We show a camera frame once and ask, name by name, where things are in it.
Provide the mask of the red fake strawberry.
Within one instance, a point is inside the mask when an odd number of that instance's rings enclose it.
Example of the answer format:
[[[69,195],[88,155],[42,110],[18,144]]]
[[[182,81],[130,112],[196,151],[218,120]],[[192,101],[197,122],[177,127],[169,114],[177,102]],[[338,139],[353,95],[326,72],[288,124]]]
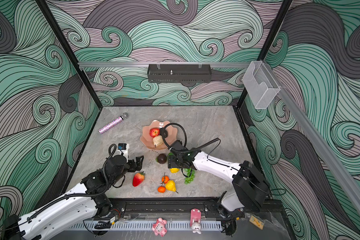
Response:
[[[139,186],[145,180],[145,173],[138,172],[134,175],[133,178],[133,187]]]

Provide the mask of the yellow fake lemon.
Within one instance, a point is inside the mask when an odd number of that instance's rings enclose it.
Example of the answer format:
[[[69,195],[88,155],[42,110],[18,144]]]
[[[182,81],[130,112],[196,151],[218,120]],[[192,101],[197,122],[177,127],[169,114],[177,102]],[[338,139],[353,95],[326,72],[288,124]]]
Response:
[[[171,168],[171,169],[170,169],[170,172],[171,172],[171,173],[177,173],[177,172],[179,172],[179,170],[180,170],[180,169],[178,169],[178,168]]]

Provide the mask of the pink scalloped fruit bowl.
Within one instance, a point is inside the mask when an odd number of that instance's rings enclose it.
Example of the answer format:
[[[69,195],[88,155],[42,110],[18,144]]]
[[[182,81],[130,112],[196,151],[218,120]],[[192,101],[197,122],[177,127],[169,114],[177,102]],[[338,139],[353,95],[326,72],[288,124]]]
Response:
[[[153,138],[150,136],[150,130],[154,128],[161,129],[169,123],[170,123],[169,121],[160,122],[158,120],[153,120],[150,125],[144,126],[142,128],[142,136],[140,137],[141,142],[150,150],[155,150],[155,151],[166,150],[168,147],[165,144],[155,147]],[[178,129],[169,126],[166,128],[166,131],[168,133],[168,136],[165,138],[165,140],[169,145],[171,145],[177,139]]]

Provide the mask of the beige fake pear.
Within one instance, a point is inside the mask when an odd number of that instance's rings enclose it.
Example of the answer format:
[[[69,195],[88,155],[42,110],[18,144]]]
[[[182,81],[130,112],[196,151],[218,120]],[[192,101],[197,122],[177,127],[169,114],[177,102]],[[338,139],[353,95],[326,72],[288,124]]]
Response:
[[[158,136],[153,138],[153,144],[154,144],[155,148],[161,146],[163,143],[164,143],[164,140],[163,140],[163,137],[161,135],[158,135]]]

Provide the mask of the red fake apple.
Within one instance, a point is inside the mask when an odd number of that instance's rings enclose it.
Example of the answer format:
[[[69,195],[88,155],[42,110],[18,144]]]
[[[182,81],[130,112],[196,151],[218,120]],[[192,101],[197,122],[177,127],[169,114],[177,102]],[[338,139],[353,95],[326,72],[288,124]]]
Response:
[[[160,135],[160,129],[159,128],[152,128],[149,131],[150,137],[155,138]]]

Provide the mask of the dark fake avocado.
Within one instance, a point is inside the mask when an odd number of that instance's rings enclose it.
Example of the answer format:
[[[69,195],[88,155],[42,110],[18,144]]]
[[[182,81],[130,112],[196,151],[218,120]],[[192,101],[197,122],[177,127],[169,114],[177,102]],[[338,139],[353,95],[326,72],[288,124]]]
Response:
[[[165,128],[160,128],[160,135],[162,136],[163,139],[168,137],[168,131]]]

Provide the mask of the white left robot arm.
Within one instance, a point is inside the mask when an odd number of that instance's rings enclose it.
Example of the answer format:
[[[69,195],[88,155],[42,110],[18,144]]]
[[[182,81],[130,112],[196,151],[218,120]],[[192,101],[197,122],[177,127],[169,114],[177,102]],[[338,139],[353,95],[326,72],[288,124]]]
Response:
[[[106,192],[126,173],[139,172],[144,156],[128,158],[128,144],[112,144],[103,166],[88,174],[72,189],[37,210],[4,221],[2,240],[49,240],[69,227],[93,217],[108,218],[115,213]]]

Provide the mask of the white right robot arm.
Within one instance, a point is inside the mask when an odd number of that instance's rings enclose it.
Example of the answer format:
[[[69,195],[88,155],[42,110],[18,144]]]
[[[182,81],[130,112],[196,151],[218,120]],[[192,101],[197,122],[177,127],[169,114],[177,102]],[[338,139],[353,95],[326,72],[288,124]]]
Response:
[[[259,212],[262,209],[270,194],[270,184],[253,163],[227,162],[203,152],[200,147],[188,150],[179,140],[165,145],[173,154],[168,160],[169,169],[207,172],[232,184],[233,188],[221,197],[220,204],[226,211],[246,208]]]

